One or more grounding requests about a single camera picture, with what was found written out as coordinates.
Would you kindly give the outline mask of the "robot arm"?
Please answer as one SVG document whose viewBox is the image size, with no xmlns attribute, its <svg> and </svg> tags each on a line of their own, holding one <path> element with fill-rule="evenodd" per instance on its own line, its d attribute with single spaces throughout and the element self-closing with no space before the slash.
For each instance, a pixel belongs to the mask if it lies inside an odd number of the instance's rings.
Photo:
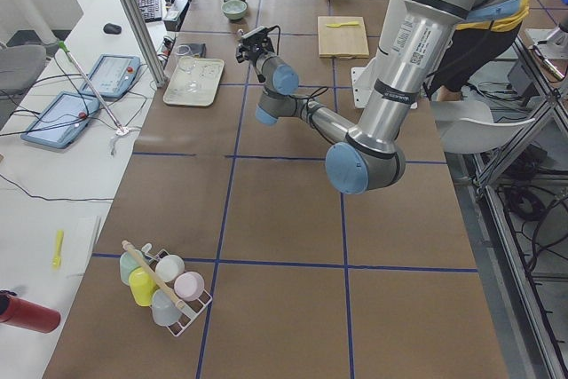
<svg viewBox="0 0 568 379">
<path fill-rule="evenodd" d="M 406 159 L 396 144 L 398 133 L 454 28 L 508 17 L 521 0 L 391 1 L 402 3 L 405 10 L 358 123 L 295 95 L 298 75 L 276 54 L 269 28 L 240 36 L 236 49 L 237 61 L 249 62 L 263 85 L 257 120 L 272 125 L 281 117 L 298 117 L 327 138 L 332 145 L 325 159 L 327 177 L 341 193 L 360 194 L 399 181 Z"/>
</svg>

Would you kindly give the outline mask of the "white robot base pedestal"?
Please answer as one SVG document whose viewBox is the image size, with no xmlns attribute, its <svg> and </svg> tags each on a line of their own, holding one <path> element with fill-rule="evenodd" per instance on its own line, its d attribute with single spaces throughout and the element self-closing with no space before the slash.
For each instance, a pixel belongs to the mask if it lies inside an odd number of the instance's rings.
<svg viewBox="0 0 568 379">
<path fill-rule="evenodd" d="M 367 106 L 367 102 L 375 87 L 377 78 L 382 78 L 384 67 L 375 67 L 375 64 L 367 64 L 365 67 L 351 68 L 351 87 L 353 94 L 354 106 L 357 109 L 363 109 Z"/>
</svg>

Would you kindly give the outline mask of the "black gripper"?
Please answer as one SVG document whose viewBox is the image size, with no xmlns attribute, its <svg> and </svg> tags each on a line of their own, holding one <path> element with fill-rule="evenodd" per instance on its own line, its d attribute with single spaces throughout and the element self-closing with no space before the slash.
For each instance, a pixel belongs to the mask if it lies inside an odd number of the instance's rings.
<svg viewBox="0 0 568 379">
<path fill-rule="evenodd" d="M 253 41 L 252 39 L 245 41 L 242 39 L 236 48 L 235 58 L 238 63 L 248 61 L 255 70 L 257 80 L 264 82 L 265 76 L 262 72 L 262 65 L 266 59 L 275 55 L 271 39 L 262 39 L 261 41 Z"/>
</svg>

